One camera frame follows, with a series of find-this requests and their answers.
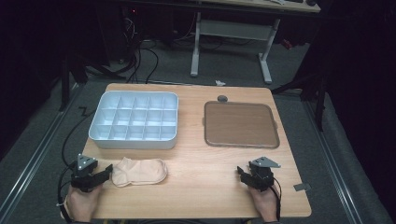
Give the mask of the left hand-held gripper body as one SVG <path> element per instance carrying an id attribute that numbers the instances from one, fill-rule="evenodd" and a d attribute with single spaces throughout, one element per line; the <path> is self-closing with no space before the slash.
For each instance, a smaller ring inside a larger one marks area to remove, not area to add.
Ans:
<path id="1" fill-rule="evenodd" d="M 96 186 L 91 184 L 91 179 L 93 176 L 93 171 L 98 165 L 98 160 L 96 158 L 84 156 L 78 154 L 77 164 L 73 169 L 73 174 L 71 175 L 71 185 L 73 188 L 80 189 L 83 192 L 85 188 Z"/>

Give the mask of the black stand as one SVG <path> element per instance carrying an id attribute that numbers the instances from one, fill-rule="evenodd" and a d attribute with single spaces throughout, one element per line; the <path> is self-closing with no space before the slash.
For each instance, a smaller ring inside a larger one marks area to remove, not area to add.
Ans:
<path id="1" fill-rule="evenodd" d="M 110 71 L 99 63 L 88 59 L 74 52 L 67 52 L 62 60 L 63 71 L 61 74 L 62 81 L 62 99 L 61 111 L 65 111 L 70 102 L 70 76 L 73 77 L 77 84 L 85 85 L 88 81 L 85 67 L 90 66 L 100 72 L 102 75 L 111 78 L 122 78 L 119 71 Z"/>
<path id="2" fill-rule="evenodd" d="M 323 131 L 323 112 L 325 109 L 325 95 L 326 95 L 326 82 L 325 75 L 312 74 L 305 77 L 297 77 L 293 81 L 275 88 L 272 94 L 280 94 L 281 92 L 301 89 L 300 99 L 303 102 L 315 101 L 316 107 L 314 110 L 314 122 L 317 128 Z"/>

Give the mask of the person's left hand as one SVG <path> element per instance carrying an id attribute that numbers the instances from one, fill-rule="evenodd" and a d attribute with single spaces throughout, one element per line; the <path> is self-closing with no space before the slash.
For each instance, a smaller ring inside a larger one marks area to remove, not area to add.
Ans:
<path id="1" fill-rule="evenodd" d="M 96 210 L 102 188 L 103 186 L 99 185 L 91 192 L 83 192 L 70 186 L 66 197 L 68 215 L 76 222 L 89 223 Z"/>

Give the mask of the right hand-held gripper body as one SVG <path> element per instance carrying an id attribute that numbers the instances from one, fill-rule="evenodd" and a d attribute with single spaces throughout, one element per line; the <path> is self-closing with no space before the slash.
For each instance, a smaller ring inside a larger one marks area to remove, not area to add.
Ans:
<path id="1" fill-rule="evenodd" d="M 254 189 L 265 191 L 274 185 L 274 173 L 272 168 L 280 168 L 281 165 L 266 157 L 260 157 L 252 161 L 257 166 L 257 174 L 251 175 L 252 186 Z"/>

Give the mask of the white-legged desk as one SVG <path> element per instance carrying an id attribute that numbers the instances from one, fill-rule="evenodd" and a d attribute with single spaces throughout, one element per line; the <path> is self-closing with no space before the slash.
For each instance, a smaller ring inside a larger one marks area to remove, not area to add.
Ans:
<path id="1" fill-rule="evenodd" d="M 265 9 L 272 12 L 313 13 L 321 11 L 315 0 L 194 0 L 198 7 L 246 7 L 247 9 Z M 202 35 L 229 37 L 236 39 L 259 40 L 266 43 L 264 52 L 258 54 L 262 76 L 266 84 L 272 83 L 267 57 L 273 45 L 280 17 L 276 16 L 270 25 L 259 25 L 237 21 L 219 21 L 202 19 L 201 13 L 196 13 L 194 49 L 191 61 L 191 76 L 199 74 L 200 38 Z"/>

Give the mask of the brown tray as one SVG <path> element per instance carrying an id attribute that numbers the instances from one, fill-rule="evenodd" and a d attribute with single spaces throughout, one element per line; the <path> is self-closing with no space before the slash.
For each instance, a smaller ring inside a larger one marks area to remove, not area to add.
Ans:
<path id="1" fill-rule="evenodd" d="M 206 102 L 205 141 L 214 147 L 277 148 L 280 140 L 269 105 Z"/>

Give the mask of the metal floor rail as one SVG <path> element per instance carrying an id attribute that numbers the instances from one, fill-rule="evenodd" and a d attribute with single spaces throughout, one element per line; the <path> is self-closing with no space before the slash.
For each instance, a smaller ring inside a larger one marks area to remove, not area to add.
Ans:
<path id="1" fill-rule="evenodd" d="M 0 224 L 6 223 L 30 185 L 55 134 L 84 86 L 74 84 L 65 106 L 61 102 L 61 88 L 56 87 L 44 108 L 31 118 L 17 142 L 0 161 Z"/>
<path id="2" fill-rule="evenodd" d="M 312 105 L 310 103 L 303 102 L 303 107 L 310 120 L 311 125 L 315 130 L 326 167 L 332 179 L 332 183 L 335 187 L 338 198 L 344 208 L 349 224 L 363 224 L 361 215 L 352 198 L 349 187 L 347 186 L 347 183 L 340 172 L 340 169 L 332 154 L 328 141 L 324 133 L 318 128 L 318 125 L 316 124 L 314 118 L 315 112 Z"/>

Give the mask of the person's right hand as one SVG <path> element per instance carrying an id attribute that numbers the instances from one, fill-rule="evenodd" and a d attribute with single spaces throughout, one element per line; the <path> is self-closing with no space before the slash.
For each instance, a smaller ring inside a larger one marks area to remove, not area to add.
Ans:
<path id="1" fill-rule="evenodd" d="M 277 196 L 276 186 L 272 186 L 266 191 L 260 191 L 248 187 L 256 210 L 261 215 L 264 222 L 275 222 L 277 218 Z"/>

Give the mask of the white divided storage box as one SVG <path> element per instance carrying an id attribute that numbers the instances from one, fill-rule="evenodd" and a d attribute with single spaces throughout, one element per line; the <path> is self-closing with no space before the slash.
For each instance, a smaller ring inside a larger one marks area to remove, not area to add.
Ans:
<path id="1" fill-rule="evenodd" d="M 89 137 L 100 148 L 171 149 L 177 141 L 178 96 L 169 91 L 107 91 Z"/>

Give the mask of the beige sock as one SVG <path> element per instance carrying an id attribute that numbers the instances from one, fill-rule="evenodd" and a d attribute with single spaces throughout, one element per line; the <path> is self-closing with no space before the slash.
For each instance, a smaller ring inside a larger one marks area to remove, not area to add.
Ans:
<path id="1" fill-rule="evenodd" d="M 123 158 L 112 172 L 112 182 L 116 187 L 128 185 L 153 185 L 162 182 L 168 171 L 161 159 L 132 160 Z"/>

